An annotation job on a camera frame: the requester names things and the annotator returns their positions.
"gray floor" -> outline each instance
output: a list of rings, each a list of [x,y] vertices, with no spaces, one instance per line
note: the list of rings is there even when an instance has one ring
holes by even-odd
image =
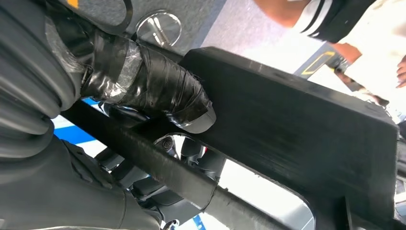
[[[227,0],[202,46],[215,46],[293,73],[322,45],[282,28],[253,0]]]

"person's arm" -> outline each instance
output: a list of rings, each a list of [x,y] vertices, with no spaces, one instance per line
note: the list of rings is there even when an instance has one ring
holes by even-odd
[[[254,0],[264,13],[276,23],[292,28],[310,0]]]
[[[310,0],[254,0],[256,4],[276,23],[292,28],[296,25],[299,18]],[[331,44],[348,62],[353,63],[360,56],[361,52],[350,44]]]
[[[397,88],[403,88],[406,86],[406,56],[402,58],[397,66],[399,67],[397,70],[397,78],[399,79],[399,85]]]

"black metal bar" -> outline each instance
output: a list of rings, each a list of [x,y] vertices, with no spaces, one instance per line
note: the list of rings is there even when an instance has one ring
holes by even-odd
[[[212,213],[229,228],[289,229],[242,199],[217,187],[214,180],[169,156],[152,142],[130,129],[121,127],[84,102],[76,102],[62,115],[125,159],[131,160],[154,179],[189,200],[200,210],[204,211],[207,208],[207,213]]]

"blue stripe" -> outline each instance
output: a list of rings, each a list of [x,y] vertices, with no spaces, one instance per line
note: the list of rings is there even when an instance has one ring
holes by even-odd
[[[94,105],[94,104],[99,103],[99,102],[95,102],[94,100],[92,100],[90,98],[83,99],[82,101],[86,102],[86,104],[89,104],[89,105]]]
[[[67,140],[72,144],[79,144],[95,140],[94,137],[87,134],[77,126],[70,126],[65,128],[58,128],[54,130],[54,134],[63,140]]]
[[[206,230],[206,228],[203,225],[202,219],[200,219],[199,215],[193,217],[193,221],[194,221],[194,224],[196,224],[196,227],[198,230]]]

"flexible hose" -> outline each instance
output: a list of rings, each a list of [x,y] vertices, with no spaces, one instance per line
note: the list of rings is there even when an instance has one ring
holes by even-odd
[[[30,16],[21,15],[21,7]],[[55,118],[80,93],[45,36],[45,9],[29,0],[0,1],[0,158],[34,156],[50,143]]]

